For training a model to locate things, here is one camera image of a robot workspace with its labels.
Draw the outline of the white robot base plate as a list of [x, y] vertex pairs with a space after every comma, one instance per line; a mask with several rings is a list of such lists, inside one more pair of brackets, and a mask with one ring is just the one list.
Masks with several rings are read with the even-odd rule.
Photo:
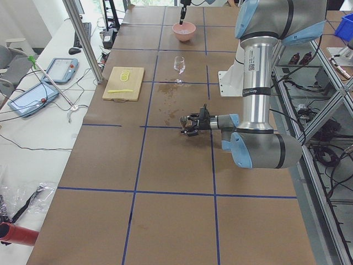
[[218, 82], [221, 97], [242, 97], [243, 74], [241, 72], [219, 71]]

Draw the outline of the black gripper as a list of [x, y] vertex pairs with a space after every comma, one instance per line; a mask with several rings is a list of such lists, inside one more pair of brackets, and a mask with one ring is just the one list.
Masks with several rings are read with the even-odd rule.
[[183, 6], [190, 6], [191, 0], [180, 0], [180, 4], [182, 4]]
[[[182, 116], [180, 121], [198, 120], [199, 130], [211, 130], [218, 129], [217, 119], [218, 116], [211, 115], [207, 109], [207, 104], [204, 104], [204, 106], [200, 108], [199, 113], [191, 113], [189, 115]], [[180, 132], [187, 136], [197, 136], [199, 134], [198, 129], [196, 128], [182, 128]]]

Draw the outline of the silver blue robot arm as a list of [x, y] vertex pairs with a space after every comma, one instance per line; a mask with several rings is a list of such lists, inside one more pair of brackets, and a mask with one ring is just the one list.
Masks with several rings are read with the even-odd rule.
[[182, 133], [221, 131], [222, 148], [242, 168], [288, 168], [302, 155], [294, 137], [274, 133], [269, 123], [272, 55], [277, 43], [296, 45], [319, 38], [326, 1], [244, 1], [235, 36], [244, 50], [243, 114], [210, 115], [206, 108], [180, 119]]

